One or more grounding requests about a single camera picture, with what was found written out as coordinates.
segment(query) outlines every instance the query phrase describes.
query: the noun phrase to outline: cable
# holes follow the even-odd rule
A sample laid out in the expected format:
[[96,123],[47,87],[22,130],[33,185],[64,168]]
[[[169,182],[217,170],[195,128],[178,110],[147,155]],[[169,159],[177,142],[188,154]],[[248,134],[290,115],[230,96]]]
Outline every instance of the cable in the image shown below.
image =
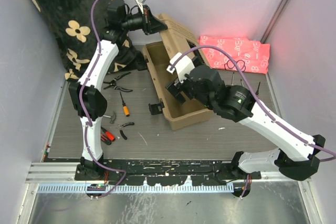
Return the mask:
[[243,190],[243,192],[241,193],[241,196],[240,196],[241,199],[243,199],[243,196],[244,196],[244,194],[245,194],[245,192],[247,190],[248,181],[249,181],[250,176],[251,176],[251,174],[247,174],[244,190]]
[[239,180],[239,178],[231,179],[231,180],[227,181],[227,183],[231,183],[231,182],[236,181],[236,180]]
[[107,196],[111,191],[113,191],[122,181],[123,179],[125,178],[126,176],[126,171],[125,170],[119,170],[119,169],[112,169],[112,168],[109,168],[109,167],[106,167],[102,164],[100,164],[96,159],[95,157],[93,156],[91,150],[90,150],[90,147],[89,147],[89,144],[88,144],[88,138],[87,138],[87,133],[88,133],[88,126],[92,126],[92,119],[88,113],[88,110],[87,108],[85,107],[85,104],[84,104],[84,100],[83,100],[83,90],[85,88],[85,85],[86,83],[88,82],[88,80],[90,79],[90,76],[93,72],[93,70],[95,69],[98,61],[99,61],[99,58],[101,56],[101,42],[100,42],[100,38],[99,38],[99,34],[97,32],[97,29],[96,29],[96,25],[95,25],[95,21],[94,21],[94,18],[93,18],[93,11],[95,9],[95,6],[97,4],[99,0],[95,0],[92,7],[91,7],[91,12],[90,12],[90,19],[91,19],[91,24],[92,24],[92,29],[93,29],[93,32],[94,32],[94,35],[96,36],[96,40],[97,40],[97,43],[98,43],[98,55],[97,55],[97,58],[96,60],[94,61],[93,63],[93,66],[91,68],[91,70],[89,71],[88,73],[88,76],[86,77],[84,83],[82,84],[80,90],[79,90],[79,101],[80,101],[80,105],[82,106],[83,108],[83,111],[85,113],[85,116],[87,117],[88,119],[88,122],[86,123],[86,127],[85,127],[85,130],[84,130],[84,142],[85,142],[85,147],[88,149],[88,153],[89,155],[91,156],[92,160],[100,167],[106,169],[106,170],[110,170],[112,172],[121,172],[123,173],[122,177],[120,178],[120,180],[115,184],[115,186],[112,187],[112,189],[110,189],[108,192],[102,194],[101,196],[99,196],[98,198],[102,198],[102,197],[105,197]]
[[136,7],[137,7],[137,5],[134,5],[134,6],[130,9],[130,12],[129,12],[129,13],[132,14],[133,9],[136,8]]
[[252,185],[252,175],[250,174],[249,180],[248,180],[248,189],[251,188]]
[[105,179],[104,179],[104,184],[105,185],[107,184],[108,178],[109,178],[109,172],[106,170],[105,171]]
[[91,12],[90,12],[90,19],[91,19],[91,24],[92,24],[92,29],[93,29],[93,33],[94,35],[96,36],[96,40],[97,40],[97,43],[98,43],[98,55],[97,55],[97,58],[96,60],[94,61],[93,63],[93,66],[91,68],[91,70],[89,71],[88,73],[88,76],[87,78],[85,79],[84,83],[82,84],[82,87],[80,88],[79,90],[79,102],[80,102],[80,105],[82,106],[83,108],[83,111],[84,111],[84,114],[86,116],[86,118],[88,119],[88,123],[89,123],[89,126],[92,126],[92,120],[91,120],[91,117],[89,115],[89,112],[87,110],[87,108],[85,107],[85,104],[84,104],[84,100],[83,100],[83,90],[85,88],[85,85],[86,83],[88,82],[88,80],[90,79],[90,76],[93,72],[93,70],[95,69],[98,61],[99,61],[99,58],[101,56],[101,42],[100,42],[100,38],[99,38],[99,34],[97,32],[97,29],[96,29],[96,25],[95,25],[95,21],[94,21],[94,18],[93,18],[93,11],[95,9],[95,6],[97,4],[97,2],[100,1],[100,0],[95,0],[92,7],[91,7]]
[[127,14],[130,13],[130,6],[128,4],[125,4],[125,6],[127,7]]
[[176,61],[174,61],[173,64],[170,64],[170,70],[173,70],[176,66],[176,64],[187,54],[189,54],[190,52],[193,52],[195,50],[199,50],[202,48],[212,48],[215,49],[219,52],[221,52],[222,54],[224,54],[227,58],[229,58],[229,60],[233,63],[233,65],[236,67],[237,71],[240,73],[242,79],[245,81],[246,86],[248,88],[248,90],[251,92],[251,95],[253,96],[253,98],[255,99],[255,101],[257,102],[257,104],[260,106],[260,108],[264,111],[264,113],[272,120],[272,122],[278,124],[281,128],[283,128],[286,132],[288,132],[289,134],[291,134],[292,136],[296,137],[298,140],[300,140],[301,142],[303,142],[305,145],[308,145],[310,147],[313,147],[315,149],[318,149],[320,151],[326,152],[330,155],[332,155],[332,157],[329,158],[325,158],[325,159],[321,159],[321,162],[326,162],[326,161],[331,161],[336,159],[336,153],[328,150],[326,148],[320,147],[318,145],[315,144],[309,144],[307,140],[303,139],[301,136],[297,135],[296,133],[294,133],[291,129],[287,128],[285,125],[283,125],[282,123],[276,121],[275,117],[272,116],[268,110],[263,106],[263,104],[260,102],[259,98],[256,96],[253,88],[251,87],[250,83],[248,82],[247,78],[245,77],[244,73],[242,72],[242,70],[240,69],[240,67],[238,66],[237,62],[224,50],[216,47],[216,46],[212,46],[212,45],[201,45],[201,46],[197,46],[197,47],[193,47],[191,49],[189,49],[188,51],[184,52],[181,56],[178,57],[178,59]]

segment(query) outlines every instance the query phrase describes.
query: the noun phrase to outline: pliers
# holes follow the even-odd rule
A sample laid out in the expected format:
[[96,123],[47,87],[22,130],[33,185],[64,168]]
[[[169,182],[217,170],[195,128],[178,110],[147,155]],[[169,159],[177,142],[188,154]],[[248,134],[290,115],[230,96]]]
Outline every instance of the pliers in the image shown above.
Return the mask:
[[108,86],[106,86],[104,89],[113,88],[114,90],[119,90],[121,92],[132,92],[133,91],[132,89],[124,89],[122,87],[117,86],[117,81],[119,81],[120,79],[122,79],[123,77],[127,76],[130,73],[131,72],[125,72],[115,77],[112,81],[103,81],[103,83],[108,84]]

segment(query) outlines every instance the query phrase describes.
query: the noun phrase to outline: screwdriver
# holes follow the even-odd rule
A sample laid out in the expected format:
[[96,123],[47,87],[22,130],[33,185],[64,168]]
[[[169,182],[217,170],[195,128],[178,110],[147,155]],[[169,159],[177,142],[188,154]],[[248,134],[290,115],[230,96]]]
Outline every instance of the screwdriver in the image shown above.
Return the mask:
[[101,130],[103,131],[103,133],[106,135],[106,137],[111,140],[111,142],[113,142],[116,138],[112,135],[111,132],[109,132],[108,130],[106,130],[105,128],[103,127],[100,127]]
[[130,111],[128,110],[128,108],[126,106],[126,103],[125,103],[124,99],[122,98],[121,92],[120,92],[120,97],[121,97],[121,101],[122,101],[122,106],[124,108],[125,116],[130,116]]

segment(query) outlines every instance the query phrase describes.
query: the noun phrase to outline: red fabric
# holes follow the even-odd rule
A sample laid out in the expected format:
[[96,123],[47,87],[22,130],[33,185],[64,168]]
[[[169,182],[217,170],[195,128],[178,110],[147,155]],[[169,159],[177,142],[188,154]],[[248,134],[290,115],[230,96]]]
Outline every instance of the red fabric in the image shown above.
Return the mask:
[[[247,38],[213,38],[200,36],[200,45],[213,45],[226,51],[244,72],[267,73],[269,44]],[[229,59],[212,48],[202,48],[211,68],[237,71]]]

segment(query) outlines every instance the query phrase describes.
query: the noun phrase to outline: toolbox lid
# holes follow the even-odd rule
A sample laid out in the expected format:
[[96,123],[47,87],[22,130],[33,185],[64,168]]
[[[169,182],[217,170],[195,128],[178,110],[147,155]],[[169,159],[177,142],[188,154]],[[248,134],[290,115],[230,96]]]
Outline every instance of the toolbox lid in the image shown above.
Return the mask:
[[[168,27],[167,30],[160,32],[160,36],[170,59],[172,59],[178,52],[183,53],[193,47],[199,46],[195,35],[188,27],[177,22],[165,13],[158,14],[157,18]],[[191,59],[196,56],[202,63],[209,66],[209,62],[205,58],[202,50],[191,52],[188,56]]]

